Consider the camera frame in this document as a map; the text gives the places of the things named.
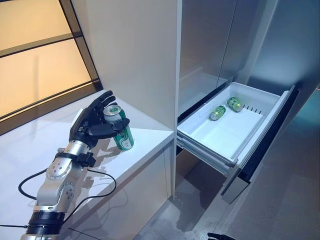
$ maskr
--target tile floor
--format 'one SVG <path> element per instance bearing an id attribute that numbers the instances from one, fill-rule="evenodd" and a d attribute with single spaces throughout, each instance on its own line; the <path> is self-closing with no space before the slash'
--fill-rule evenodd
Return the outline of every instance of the tile floor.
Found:
<path id="1" fill-rule="evenodd" d="M 199 161 L 177 176 L 170 198 L 135 240 L 320 239 L 320 90 L 267 152 L 254 182 L 232 205 L 220 198 L 224 177 Z"/>

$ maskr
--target robotic arm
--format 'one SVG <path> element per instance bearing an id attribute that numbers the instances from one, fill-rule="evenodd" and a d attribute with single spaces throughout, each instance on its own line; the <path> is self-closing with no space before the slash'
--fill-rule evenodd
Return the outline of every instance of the robotic arm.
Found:
<path id="1" fill-rule="evenodd" d="M 20 240 L 58 239 L 81 172 L 85 167 L 93 167 L 96 162 L 90 150 L 99 139 L 115 137 L 129 124 L 127 118 L 116 124 L 106 122 L 104 108 L 116 104 L 112 103 L 115 100 L 112 91 L 107 91 L 81 112 L 70 129 L 69 144 L 58 149 L 46 170 L 28 228 Z"/>

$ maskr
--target open drawer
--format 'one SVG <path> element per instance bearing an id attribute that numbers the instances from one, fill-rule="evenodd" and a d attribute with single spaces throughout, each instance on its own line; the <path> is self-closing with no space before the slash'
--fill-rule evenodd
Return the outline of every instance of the open drawer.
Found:
<path id="1" fill-rule="evenodd" d="M 227 177 L 222 197 L 231 203 L 250 184 L 297 94 L 295 86 L 279 96 L 232 82 L 178 125 L 177 145 Z M 227 106 L 230 97 L 241 101 L 242 111 Z M 226 111 L 212 121 L 219 105 Z"/>

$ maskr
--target window frame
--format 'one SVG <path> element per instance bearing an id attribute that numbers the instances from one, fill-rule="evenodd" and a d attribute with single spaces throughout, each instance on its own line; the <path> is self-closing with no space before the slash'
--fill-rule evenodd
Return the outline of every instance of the window frame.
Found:
<path id="1" fill-rule="evenodd" d="M 65 105 L 68 105 L 103 89 L 103 85 L 100 81 L 97 69 L 89 52 L 87 42 L 80 28 L 80 24 L 71 0 L 59 0 L 59 3 L 71 33 L 0 50 L 0 58 L 17 54 L 23 51 L 28 51 L 34 48 L 74 39 L 84 65 L 90 76 L 90 81 L 55 93 L 51 96 L 33 102 L 27 106 L 21 107 L 13 112 L 0 116 L 0 136 L 47 113 L 50 113 Z"/>

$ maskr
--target can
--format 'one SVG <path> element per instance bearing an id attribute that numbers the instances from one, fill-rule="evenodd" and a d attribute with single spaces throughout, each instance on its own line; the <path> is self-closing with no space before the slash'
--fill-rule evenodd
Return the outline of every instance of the can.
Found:
<path id="1" fill-rule="evenodd" d="M 115 124 L 126 118 L 125 111 L 119 105 L 107 106 L 103 110 L 103 114 L 104 119 L 108 124 Z M 116 146 L 122 151 L 127 151 L 134 145 L 134 139 L 129 126 L 127 126 L 123 132 L 119 133 L 113 139 L 116 143 Z"/>
<path id="2" fill-rule="evenodd" d="M 241 112 L 241 110 L 244 108 L 242 103 L 234 96 L 229 98 L 227 104 L 235 112 Z"/>
<path id="3" fill-rule="evenodd" d="M 216 121 L 219 118 L 221 118 L 223 116 L 223 114 L 225 114 L 225 112 L 226 112 L 226 108 L 224 106 L 220 105 L 210 114 L 210 118 L 213 121 Z"/>

